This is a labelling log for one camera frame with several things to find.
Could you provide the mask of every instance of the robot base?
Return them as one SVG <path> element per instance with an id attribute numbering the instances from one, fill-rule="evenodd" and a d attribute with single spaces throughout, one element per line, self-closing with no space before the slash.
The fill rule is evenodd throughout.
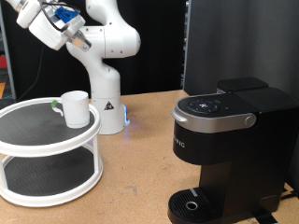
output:
<path id="1" fill-rule="evenodd" d="M 125 105 L 121 98 L 92 99 L 92 105 L 98 110 L 101 117 L 99 134 L 113 134 L 121 132 L 129 123 L 126 122 Z"/>

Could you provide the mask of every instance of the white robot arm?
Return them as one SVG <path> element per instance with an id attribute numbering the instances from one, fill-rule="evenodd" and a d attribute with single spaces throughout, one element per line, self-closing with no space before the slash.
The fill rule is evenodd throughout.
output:
<path id="1" fill-rule="evenodd" d="M 91 43 L 79 30 L 85 20 L 79 9 L 57 1 L 7 0 L 19 12 L 17 23 L 51 49 L 60 49 L 66 42 L 83 51 L 88 51 Z"/>
<path id="2" fill-rule="evenodd" d="M 86 67 L 92 104 L 101 115 L 100 134 L 122 131 L 128 120 L 121 103 L 121 77 L 102 60 L 133 56 L 138 53 L 141 41 L 136 29 L 122 18 L 117 0 L 86 0 L 88 14 L 103 26 L 83 26 L 85 20 L 77 8 L 57 1 L 7 1 L 19 12 L 17 23 L 22 28 L 29 27 L 32 34 L 52 49 L 58 50 L 66 43 L 71 55 Z"/>
<path id="3" fill-rule="evenodd" d="M 100 134 L 118 133 L 126 124 L 125 106 L 121 103 L 121 76 L 103 63 L 105 58 L 136 55 L 140 48 L 139 33 L 122 18 L 117 0 L 86 0 L 87 13 L 103 26 L 84 26 L 81 32 L 93 47 L 82 54 L 67 43 L 68 51 L 86 67 L 92 89 L 92 104 L 101 115 Z"/>

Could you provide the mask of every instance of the coffee maker lid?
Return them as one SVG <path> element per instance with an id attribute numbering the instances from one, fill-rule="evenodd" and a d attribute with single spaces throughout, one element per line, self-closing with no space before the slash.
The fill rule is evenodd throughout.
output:
<path id="1" fill-rule="evenodd" d="M 197 133 L 221 133 L 252 127 L 259 110 L 231 93 L 188 96 L 171 111 L 176 123 Z"/>

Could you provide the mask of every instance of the mug handle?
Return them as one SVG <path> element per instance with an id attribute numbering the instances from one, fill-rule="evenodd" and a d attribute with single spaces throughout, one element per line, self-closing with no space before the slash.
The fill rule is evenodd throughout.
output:
<path id="1" fill-rule="evenodd" d="M 51 105 L 52 105 L 52 109 L 53 109 L 55 112 L 60 113 L 61 116 L 63 117 L 63 116 L 64 116 L 64 112 L 63 112 L 61 109 L 59 109 L 59 108 L 56 107 L 57 103 L 58 103 L 57 100 L 53 100 L 53 101 L 52 101 L 52 104 L 51 104 Z"/>

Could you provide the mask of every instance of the silver trim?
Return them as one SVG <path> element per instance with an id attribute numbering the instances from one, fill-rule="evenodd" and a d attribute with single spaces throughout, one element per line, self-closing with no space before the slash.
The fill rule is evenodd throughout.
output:
<path id="1" fill-rule="evenodd" d="M 185 98 L 192 97 L 187 96 L 178 100 L 176 108 L 171 112 L 171 114 L 173 115 L 177 124 L 187 130 L 197 133 L 223 133 L 233 130 L 247 129 L 252 127 L 256 122 L 256 116 L 252 113 L 219 118 L 202 118 L 188 114 L 178 107 L 178 103 Z"/>
<path id="2" fill-rule="evenodd" d="M 192 193 L 192 195 L 196 198 L 198 197 L 197 193 L 195 192 L 194 189 L 190 189 L 190 192 Z"/>
<path id="3" fill-rule="evenodd" d="M 191 211 L 194 211 L 194 210 L 196 210 L 196 209 L 198 208 L 198 204 L 195 203 L 195 202 L 187 202 L 187 203 L 186 203 L 186 207 L 187 207 L 187 209 L 189 209 L 189 210 L 191 210 Z"/>
<path id="4" fill-rule="evenodd" d="M 18 13 L 21 12 L 21 9 L 22 9 L 22 7 L 25 5 L 26 2 L 27 2 L 27 0 L 21 0 L 21 1 L 19 2 L 18 6 L 17 6 L 17 8 L 16 8 L 16 11 L 17 11 Z"/>

